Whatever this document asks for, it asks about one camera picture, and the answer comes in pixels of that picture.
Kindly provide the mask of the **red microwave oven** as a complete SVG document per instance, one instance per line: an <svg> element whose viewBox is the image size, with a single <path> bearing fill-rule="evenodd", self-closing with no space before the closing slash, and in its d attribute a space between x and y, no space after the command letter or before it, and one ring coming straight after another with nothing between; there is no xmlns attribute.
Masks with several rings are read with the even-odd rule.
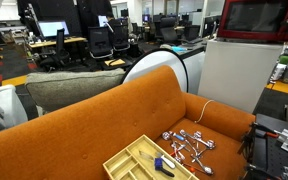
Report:
<svg viewBox="0 0 288 180"><path fill-rule="evenodd" d="M217 36L288 41L288 0L225 0Z"/></svg>

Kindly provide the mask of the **white cabinet under microwave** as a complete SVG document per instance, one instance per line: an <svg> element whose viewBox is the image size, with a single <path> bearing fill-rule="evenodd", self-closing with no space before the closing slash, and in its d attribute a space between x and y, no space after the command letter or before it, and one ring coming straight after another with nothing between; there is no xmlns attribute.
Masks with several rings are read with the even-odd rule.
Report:
<svg viewBox="0 0 288 180"><path fill-rule="evenodd" d="M198 94L252 113L282 45L207 42Z"/></svg>

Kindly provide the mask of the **silver measuring spoon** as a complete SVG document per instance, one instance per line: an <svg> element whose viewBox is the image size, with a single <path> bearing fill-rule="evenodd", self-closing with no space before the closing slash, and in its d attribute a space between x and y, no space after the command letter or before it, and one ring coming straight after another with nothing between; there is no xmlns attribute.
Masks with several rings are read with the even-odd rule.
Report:
<svg viewBox="0 0 288 180"><path fill-rule="evenodd" d="M164 140L170 140L170 134L169 134L169 132L163 132L162 133L162 138L164 139Z"/></svg>

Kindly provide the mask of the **black office chair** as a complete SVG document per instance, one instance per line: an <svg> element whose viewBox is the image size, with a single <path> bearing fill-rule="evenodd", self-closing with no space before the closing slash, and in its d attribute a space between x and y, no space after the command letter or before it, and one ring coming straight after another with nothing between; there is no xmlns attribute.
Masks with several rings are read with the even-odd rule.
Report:
<svg viewBox="0 0 288 180"><path fill-rule="evenodd" d="M90 55L94 59L102 59L113 54L107 27L89 27L88 43Z"/></svg>

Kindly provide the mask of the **wooden cutlery tray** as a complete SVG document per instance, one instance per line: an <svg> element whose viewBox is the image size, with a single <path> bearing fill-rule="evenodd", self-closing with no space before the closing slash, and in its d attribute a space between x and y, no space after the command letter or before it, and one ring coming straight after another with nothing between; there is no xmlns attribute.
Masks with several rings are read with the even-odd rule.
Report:
<svg viewBox="0 0 288 180"><path fill-rule="evenodd" d="M174 174L156 171L154 159L160 152L175 164L171 169L163 160L163 168ZM103 164L110 180L199 180L146 135L142 135Z"/></svg>

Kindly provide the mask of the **blue black brush tool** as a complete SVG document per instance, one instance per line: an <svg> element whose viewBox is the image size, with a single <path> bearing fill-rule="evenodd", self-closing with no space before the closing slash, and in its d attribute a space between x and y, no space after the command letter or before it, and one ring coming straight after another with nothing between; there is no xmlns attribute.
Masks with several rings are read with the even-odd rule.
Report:
<svg viewBox="0 0 288 180"><path fill-rule="evenodd" d="M154 159L154 167L156 171L161 171L167 176L174 177L174 174L171 173L170 171L167 171L166 169L163 168L163 162L161 158L155 158Z"/></svg>

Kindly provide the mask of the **orange fabric sofa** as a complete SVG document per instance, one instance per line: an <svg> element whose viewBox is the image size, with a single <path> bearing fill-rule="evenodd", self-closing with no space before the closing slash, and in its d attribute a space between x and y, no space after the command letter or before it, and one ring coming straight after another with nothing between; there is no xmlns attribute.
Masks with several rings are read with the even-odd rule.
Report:
<svg viewBox="0 0 288 180"><path fill-rule="evenodd" d="M103 164L142 135L164 151L166 131L201 132L216 180L237 180L238 153L254 115L183 92L161 66L104 93L0 131L0 180L106 180Z"/></svg>

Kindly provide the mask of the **wooden office desk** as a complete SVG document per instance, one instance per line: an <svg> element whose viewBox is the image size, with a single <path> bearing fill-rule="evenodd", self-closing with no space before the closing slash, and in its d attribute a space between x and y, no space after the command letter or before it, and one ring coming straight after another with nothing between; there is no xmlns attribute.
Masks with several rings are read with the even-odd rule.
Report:
<svg viewBox="0 0 288 180"><path fill-rule="evenodd" d="M86 40L86 38L83 38L83 37L74 37L74 38L64 39L64 43L85 42L85 41L87 41L87 40ZM52 45L56 45L56 44L57 44L56 41L44 41L44 42L37 42L35 44L28 44L28 47L31 49L34 49L34 48L52 46Z"/></svg>

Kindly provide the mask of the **grey sofa cushion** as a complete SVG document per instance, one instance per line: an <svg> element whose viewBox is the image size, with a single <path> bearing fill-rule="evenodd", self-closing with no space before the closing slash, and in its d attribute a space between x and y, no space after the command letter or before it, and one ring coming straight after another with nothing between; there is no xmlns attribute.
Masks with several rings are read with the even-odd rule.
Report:
<svg viewBox="0 0 288 180"><path fill-rule="evenodd" d="M27 75L25 87L37 106L52 112L118 86L124 74L121 68L97 72L36 72Z"/></svg>

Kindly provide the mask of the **silver long spoon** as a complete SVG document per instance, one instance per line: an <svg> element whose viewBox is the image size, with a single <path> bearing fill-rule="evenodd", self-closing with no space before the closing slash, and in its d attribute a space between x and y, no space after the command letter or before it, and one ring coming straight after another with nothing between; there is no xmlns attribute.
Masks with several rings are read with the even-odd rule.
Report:
<svg viewBox="0 0 288 180"><path fill-rule="evenodd" d="M208 167L208 166L205 166L197 156L194 156L193 154L190 155L194 160L195 162L197 162L200 167L202 168L202 170L207 174L207 175L213 175L213 170L211 167Z"/></svg>

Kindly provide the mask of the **lit computer monitor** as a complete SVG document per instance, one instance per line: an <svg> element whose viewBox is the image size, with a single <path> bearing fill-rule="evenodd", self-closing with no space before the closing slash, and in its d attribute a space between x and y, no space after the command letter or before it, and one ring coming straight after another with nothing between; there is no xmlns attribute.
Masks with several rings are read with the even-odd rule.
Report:
<svg viewBox="0 0 288 180"><path fill-rule="evenodd" d="M39 28L41 30L41 34L44 38L55 37L57 35L57 31L60 29L64 30L64 34L66 36L69 35L69 30L67 24L64 20L60 21L39 21Z"/></svg>

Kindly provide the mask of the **black orange clamp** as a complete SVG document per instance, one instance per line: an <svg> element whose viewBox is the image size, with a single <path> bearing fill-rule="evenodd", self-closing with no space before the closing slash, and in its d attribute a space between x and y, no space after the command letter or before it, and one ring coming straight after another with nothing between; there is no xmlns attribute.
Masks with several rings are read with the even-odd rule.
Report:
<svg viewBox="0 0 288 180"><path fill-rule="evenodd" d="M238 153L242 154L247 161L252 158L253 146L256 137L278 137L278 134L274 130L257 122L252 122L249 127L249 131L242 136L242 144L238 150Z"/></svg>

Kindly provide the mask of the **blue handled utensil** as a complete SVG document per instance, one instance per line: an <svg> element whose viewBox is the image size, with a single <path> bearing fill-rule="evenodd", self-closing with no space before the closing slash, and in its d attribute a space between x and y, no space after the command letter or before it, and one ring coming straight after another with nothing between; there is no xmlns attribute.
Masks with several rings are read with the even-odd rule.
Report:
<svg viewBox="0 0 288 180"><path fill-rule="evenodd" d="M169 133L170 133L171 136L177 138L177 139L180 140L180 141L184 141L184 140L185 140L184 137L182 137L182 136L179 135L179 134L176 134L175 132L169 131Z"/></svg>

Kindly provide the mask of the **white handled knife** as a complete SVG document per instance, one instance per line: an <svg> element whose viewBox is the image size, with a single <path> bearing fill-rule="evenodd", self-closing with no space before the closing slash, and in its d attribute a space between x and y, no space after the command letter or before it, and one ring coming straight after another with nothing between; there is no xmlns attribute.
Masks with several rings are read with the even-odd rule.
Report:
<svg viewBox="0 0 288 180"><path fill-rule="evenodd" d="M165 155L161 154L160 152L156 153L157 157L161 158L171 169L175 169L175 164L165 157Z"/></svg>

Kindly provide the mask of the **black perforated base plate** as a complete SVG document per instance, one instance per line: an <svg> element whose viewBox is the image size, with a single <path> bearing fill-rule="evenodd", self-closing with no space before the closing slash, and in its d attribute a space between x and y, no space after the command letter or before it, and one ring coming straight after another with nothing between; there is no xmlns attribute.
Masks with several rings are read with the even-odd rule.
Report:
<svg viewBox="0 0 288 180"><path fill-rule="evenodd" d="M288 129L288 122L263 114L257 114L254 122L274 130L278 136ZM255 138L252 158L246 160L242 180L288 180L288 152L281 148L277 138Z"/></svg>

